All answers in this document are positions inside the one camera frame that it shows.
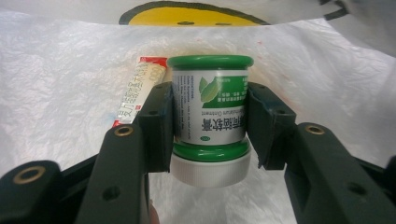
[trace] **yellow smiley face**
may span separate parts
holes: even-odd
[[[120,24],[161,26],[268,25],[256,17],[224,7],[201,3],[150,2],[125,12]]]

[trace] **screw hole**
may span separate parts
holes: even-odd
[[[134,131],[134,129],[132,129],[131,127],[120,127],[118,129],[116,129],[114,134],[116,136],[126,136],[126,135],[131,134],[133,131]]]
[[[324,130],[319,128],[318,126],[308,125],[305,127],[305,130],[312,134],[324,134]]]
[[[107,201],[114,201],[116,200],[121,194],[120,188],[117,186],[110,187],[108,189],[105,189],[102,194],[102,198]]]
[[[350,191],[359,194],[360,196],[364,196],[367,194],[367,190],[357,183],[350,182],[347,184],[347,189]]]

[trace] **white plastic bag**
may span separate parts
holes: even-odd
[[[324,20],[258,27],[131,27],[0,10],[0,175],[34,160],[62,169],[96,154],[139,55],[245,54],[250,81],[384,166],[395,154],[395,59],[348,42]],[[150,175],[161,223],[295,223],[282,172],[224,189]]]

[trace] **black plastic bracket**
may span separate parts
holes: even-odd
[[[295,120],[296,114],[270,89],[248,83],[247,134],[259,155],[259,168],[283,170],[286,138]]]
[[[298,125],[285,180],[298,223],[396,223],[396,209],[334,134]]]

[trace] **green jar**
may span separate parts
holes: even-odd
[[[248,67],[253,60],[191,55],[170,58],[167,64],[173,70],[174,154],[203,164],[246,156]]]

